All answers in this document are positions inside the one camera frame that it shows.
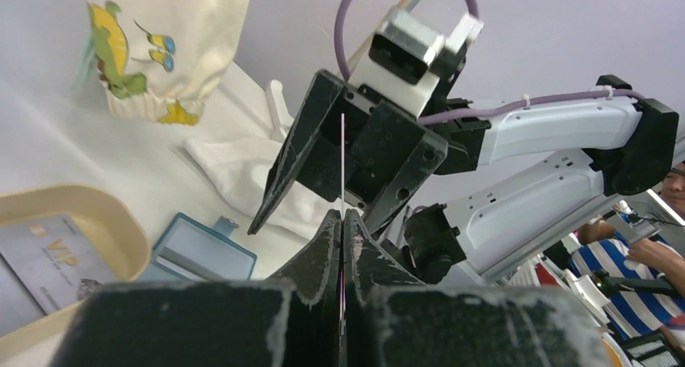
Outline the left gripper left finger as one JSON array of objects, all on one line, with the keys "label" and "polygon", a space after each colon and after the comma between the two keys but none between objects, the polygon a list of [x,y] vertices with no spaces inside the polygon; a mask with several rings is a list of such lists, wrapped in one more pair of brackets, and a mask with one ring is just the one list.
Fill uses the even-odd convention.
[{"label": "left gripper left finger", "polygon": [[336,366],[342,220],[261,281],[103,286],[78,308],[53,366]]}]

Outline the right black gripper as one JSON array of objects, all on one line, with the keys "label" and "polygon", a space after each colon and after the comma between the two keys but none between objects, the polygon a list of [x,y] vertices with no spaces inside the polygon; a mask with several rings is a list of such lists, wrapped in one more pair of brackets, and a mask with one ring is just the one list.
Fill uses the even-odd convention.
[{"label": "right black gripper", "polygon": [[341,95],[344,88],[330,71],[315,73],[247,234],[262,229],[296,181],[328,201],[344,184],[346,201],[364,211],[373,234],[429,176],[476,169],[488,120],[422,126],[366,85]]}]

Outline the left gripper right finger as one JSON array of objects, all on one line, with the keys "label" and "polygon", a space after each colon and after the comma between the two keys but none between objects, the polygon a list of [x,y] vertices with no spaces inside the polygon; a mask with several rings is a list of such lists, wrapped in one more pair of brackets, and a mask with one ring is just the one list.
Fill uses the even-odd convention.
[{"label": "left gripper right finger", "polygon": [[342,222],[349,366],[608,366],[581,302],[553,287],[429,286],[353,209]]}]

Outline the card with black stripe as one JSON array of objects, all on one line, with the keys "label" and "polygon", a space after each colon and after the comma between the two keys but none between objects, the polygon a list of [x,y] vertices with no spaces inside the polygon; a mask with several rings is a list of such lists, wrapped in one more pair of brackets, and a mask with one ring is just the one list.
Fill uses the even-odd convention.
[{"label": "card with black stripe", "polygon": [[[345,156],[346,156],[346,151],[345,151],[345,145],[346,145],[346,138],[345,138],[345,113],[342,112],[340,114],[340,216],[341,216],[341,222],[344,222],[345,216],[346,216],[346,201],[345,201],[345,194],[346,194],[346,189],[345,189],[345,175],[346,175],[346,163],[345,163]],[[346,292],[345,292],[345,276],[344,276],[344,249],[343,249],[343,230],[341,230],[341,238],[340,238],[340,260],[339,260],[339,318],[340,318],[340,324],[339,324],[339,334],[340,337],[344,337],[346,334]]]}]

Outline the blue card holder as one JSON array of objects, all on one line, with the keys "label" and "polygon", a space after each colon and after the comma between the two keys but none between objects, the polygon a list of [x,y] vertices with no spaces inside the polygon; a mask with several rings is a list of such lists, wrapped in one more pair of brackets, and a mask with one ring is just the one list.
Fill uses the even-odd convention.
[{"label": "blue card holder", "polygon": [[234,242],[239,225],[219,217],[213,226],[176,213],[152,249],[140,282],[250,279],[258,256]]}]

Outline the beige oval tray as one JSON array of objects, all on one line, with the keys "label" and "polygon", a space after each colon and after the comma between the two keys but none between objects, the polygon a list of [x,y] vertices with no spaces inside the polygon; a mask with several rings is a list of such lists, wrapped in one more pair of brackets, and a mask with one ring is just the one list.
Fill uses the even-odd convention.
[{"label": "beige oval tray", "polygon": [[46,366],[96,289],[134,281],[151,256],[128,207],[81,184],[1,197],[1,364]]}]

